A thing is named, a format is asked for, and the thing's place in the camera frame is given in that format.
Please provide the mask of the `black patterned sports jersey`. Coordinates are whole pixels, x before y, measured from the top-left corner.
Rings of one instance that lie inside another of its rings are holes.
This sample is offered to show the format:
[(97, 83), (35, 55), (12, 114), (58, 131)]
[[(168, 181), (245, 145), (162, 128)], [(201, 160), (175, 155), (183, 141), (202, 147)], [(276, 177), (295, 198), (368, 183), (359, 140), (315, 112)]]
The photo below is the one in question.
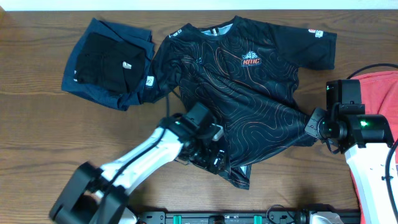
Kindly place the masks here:
[(161, 43), (142, 100), (154, 103), (178, 88), (186, 109), (205, 105), (224, 129), (220, 176), (248, 189), (254, 163), (315, 143), (294, 100), (298, 71), (334, 69), (336, 40), (332, 32), (239, 16), (207, 28), (186, 24)]

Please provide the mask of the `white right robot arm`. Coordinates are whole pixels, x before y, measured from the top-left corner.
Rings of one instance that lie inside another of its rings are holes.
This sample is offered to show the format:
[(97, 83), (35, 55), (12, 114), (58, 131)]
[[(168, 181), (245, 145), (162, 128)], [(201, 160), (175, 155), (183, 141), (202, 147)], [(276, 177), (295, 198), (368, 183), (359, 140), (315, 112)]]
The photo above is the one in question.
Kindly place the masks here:
[(366, 223), (397, 223), (396, 141), (387, 119), (363, 104), (315, 108), (305, 132), (345, 156)]

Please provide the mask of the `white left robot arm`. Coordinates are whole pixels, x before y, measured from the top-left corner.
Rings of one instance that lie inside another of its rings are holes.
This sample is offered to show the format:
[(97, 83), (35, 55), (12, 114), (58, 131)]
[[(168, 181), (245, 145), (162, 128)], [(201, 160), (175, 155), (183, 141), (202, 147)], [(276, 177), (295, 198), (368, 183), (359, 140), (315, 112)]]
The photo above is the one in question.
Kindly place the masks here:
[(49, 211), (55, 223), (137, 223), (129, 196), (154, 171), (181, 152), (189, 158), (217, 142), (224, 131), (214, 121), (176, 114), (163, 118), (152, 135), (119, 159), (95, 167), (79, 166)]

